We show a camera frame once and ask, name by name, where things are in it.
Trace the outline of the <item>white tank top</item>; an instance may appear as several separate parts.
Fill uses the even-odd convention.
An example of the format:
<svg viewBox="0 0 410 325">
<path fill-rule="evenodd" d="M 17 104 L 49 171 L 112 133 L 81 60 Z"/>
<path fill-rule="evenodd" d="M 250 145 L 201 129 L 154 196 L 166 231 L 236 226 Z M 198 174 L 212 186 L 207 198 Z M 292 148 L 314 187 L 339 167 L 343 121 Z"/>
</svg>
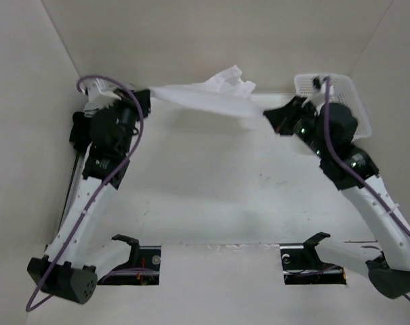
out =
<svg viewBox="0 0 410 325">
<path fill-rule="evenodd" d="M 234 65 L 201 83 L 151 87 L 151 96 L 183 108 L 235 118 L 260 118 L 263 109 L 251 100 L 256 84 L 243 81 Z"/>
</svg>

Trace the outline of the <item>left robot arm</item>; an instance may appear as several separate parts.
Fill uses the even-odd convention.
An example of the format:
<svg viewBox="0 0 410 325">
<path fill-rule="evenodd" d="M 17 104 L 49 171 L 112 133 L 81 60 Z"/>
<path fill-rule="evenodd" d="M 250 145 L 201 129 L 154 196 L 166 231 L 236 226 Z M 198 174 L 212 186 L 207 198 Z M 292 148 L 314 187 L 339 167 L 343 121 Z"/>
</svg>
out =
<svg viewBox="0 0 410 325">
<path fill-rule="evenodd" d="M 33 257 L 27 272 L 41 291 L 85 304 L 98 282 L 117 267 L 131 270 L 140 262 L 137 239 L 116 234 L 98 251 L 87 248 L 106 206 L 117 193 L 129 165 L 128 154 L 138 145 L 136 127 L 150 113 L 150 91 L 109 93 L 111 103 L 93 113 L 73 114 L 70 142 L 85 162 L 72 204 L 42 258 Z"/>
</svg>

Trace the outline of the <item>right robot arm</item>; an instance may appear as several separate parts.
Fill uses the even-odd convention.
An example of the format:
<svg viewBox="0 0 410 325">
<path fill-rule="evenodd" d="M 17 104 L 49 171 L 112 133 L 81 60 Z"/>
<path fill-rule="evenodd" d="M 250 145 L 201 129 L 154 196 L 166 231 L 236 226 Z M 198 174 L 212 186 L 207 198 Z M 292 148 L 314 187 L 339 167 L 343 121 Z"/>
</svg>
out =
<svg viewBox="0 0 410 325">
<path fill-rule="evenodd" d="M 295 96 L 263 115 L 276 134 L 298 137 L 319 158 L 325 177 L 358 211 L 379 244 L 350 246 L 319 232 L 304 241 L 303 262 L 317 270 L 325 265 L 350 269 L 389 299 L 410 293 L 410 227 L 370 155 L 354 144 L 358 121 L 349 107 L 331 102 L 318 109 Z"/>
</svg>

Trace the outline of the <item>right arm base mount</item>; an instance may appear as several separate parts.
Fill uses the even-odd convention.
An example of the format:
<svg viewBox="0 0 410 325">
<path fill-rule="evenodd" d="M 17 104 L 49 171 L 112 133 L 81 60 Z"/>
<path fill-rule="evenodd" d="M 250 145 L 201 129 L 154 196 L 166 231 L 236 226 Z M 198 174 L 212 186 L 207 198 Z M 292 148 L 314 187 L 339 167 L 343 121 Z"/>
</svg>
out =
<svg viewBox="0 0 410 325">
<path fill-rule="evenodd" d="M 315 248 L 331 235 L 319 232 L 304 242 L 279 244 L 286 285 L 347 285 L 344 268 L 319 259 Z"/>
</svg>

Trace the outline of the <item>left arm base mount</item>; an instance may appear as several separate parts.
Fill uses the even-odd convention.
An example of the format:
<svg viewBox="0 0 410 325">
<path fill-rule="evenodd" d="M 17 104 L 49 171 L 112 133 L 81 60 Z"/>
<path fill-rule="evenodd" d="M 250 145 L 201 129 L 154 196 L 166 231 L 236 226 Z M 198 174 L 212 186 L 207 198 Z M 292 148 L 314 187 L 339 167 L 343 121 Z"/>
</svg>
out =
<svg viewBox="0 0 410 325">
<path fill-rule="evenodd" d="M 161 246 L 141 246 L 139 240 L 117 234 L 112 240 L 129 246 L 128 260 L 109 271 L 98 285 L 148 286 L 158 285 L 161 268 Z"/>
</svg>

